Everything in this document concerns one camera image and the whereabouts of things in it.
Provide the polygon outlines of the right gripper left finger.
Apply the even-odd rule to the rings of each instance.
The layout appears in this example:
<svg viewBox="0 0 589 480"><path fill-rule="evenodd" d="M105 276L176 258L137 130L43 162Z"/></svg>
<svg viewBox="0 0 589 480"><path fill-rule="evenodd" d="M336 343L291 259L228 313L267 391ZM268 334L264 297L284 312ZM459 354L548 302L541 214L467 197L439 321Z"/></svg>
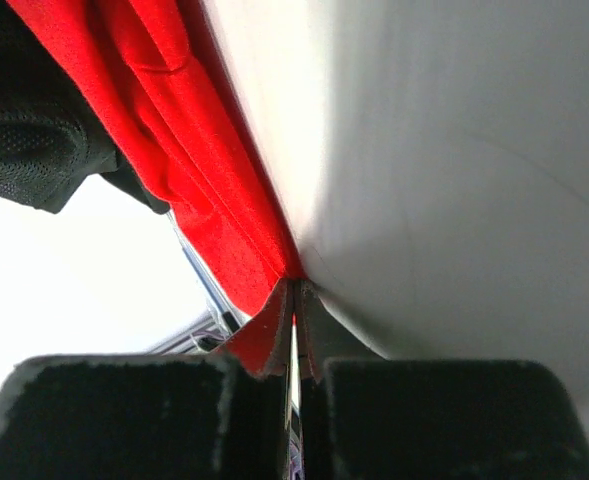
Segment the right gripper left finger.
<svg viewBox="0 0 589 480"><path fill-rule="evenodd" d="M0 479L285 479L292 284L205 354L41 356L0 390Z"/></svg>

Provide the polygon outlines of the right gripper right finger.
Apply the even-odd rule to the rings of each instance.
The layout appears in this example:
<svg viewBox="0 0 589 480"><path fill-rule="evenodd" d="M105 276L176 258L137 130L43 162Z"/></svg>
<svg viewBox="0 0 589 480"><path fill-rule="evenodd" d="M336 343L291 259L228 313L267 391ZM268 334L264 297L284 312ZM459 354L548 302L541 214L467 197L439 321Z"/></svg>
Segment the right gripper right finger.
<svg viewBox="0 0 589 480"><path fill-rule="evenodd" d="M589 479L564 385L523 360L385 359L293 286L309 479Z"/></svg>

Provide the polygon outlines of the red cloth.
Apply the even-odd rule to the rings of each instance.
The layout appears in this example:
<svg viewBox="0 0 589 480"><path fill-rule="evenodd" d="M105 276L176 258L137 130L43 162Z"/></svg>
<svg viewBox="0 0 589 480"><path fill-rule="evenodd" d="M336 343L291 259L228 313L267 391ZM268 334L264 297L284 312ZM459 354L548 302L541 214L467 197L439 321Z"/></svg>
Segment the red cloth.
<svg viewBox="0 0 589 480"><path fill-rule="evenodd" d="M302 270L196 1L15 1L240 310Z"/></svg>

